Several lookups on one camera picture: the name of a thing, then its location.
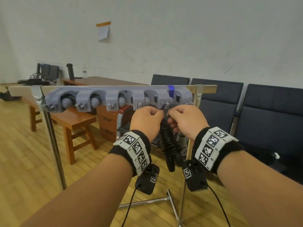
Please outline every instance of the forearm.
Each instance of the forearm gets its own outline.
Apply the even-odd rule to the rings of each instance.
[[[228,154],[217,173],[251,226],[302,226],[302,185],[244,151]]]
[[[109,154],[87,175],[31,216],[26,226],[110,226],[133,175],[122,156]]]

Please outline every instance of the wall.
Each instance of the wall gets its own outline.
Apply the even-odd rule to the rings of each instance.
[[[17,60],[0,14],[0,84],[16,83],[19,79]]]
[[[23,78],[45,61],[146,84],[156,73],[303,87],[303,0],[0,0],[0,8]],[[98,42],[95,24],[109,20],[110,37]]]

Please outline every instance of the clear plastic bottle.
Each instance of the clear plastic bottle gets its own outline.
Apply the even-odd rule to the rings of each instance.
[[[88,77],[88,75],[87,75],[87,69],[86,69],[85,64],[82,66],[82,73],[83,73],[83,77],[84,77],[84,78],[87,78],[87,77]]]

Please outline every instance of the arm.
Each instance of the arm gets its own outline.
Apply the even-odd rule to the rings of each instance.
[[[21,227],[110,226],[132,175],[132,167],[124,157],[109,154]]]
[[[146,148],[160,130],[163,111],[138,109],[131,130],[138,130]],[[127,151],[114,146],[100,164],[32,215],[21,227],[110,226],[136,170]]]
[[[303,186],[247,152],[228,154],[218,176],[251,226],[302,226]]]

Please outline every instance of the blue strap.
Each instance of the blue strap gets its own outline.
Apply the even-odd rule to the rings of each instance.
[[[174,98],[175,87],[173,85],[168,85],[169,87],[169,97]]]

